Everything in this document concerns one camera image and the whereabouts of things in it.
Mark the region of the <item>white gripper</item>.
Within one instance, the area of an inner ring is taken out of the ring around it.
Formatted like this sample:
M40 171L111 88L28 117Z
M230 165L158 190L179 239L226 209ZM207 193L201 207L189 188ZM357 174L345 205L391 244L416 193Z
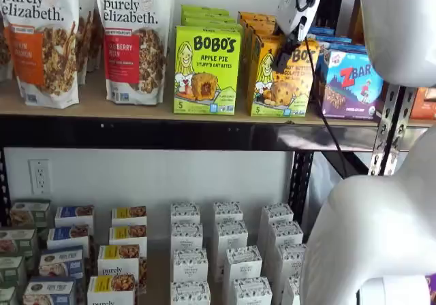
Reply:
M320 0L280 0L276 13L276 24L286 35L298 43L306 38L316 15ZM274 70L283 74L294 51L294 42L286 42L278 49Z

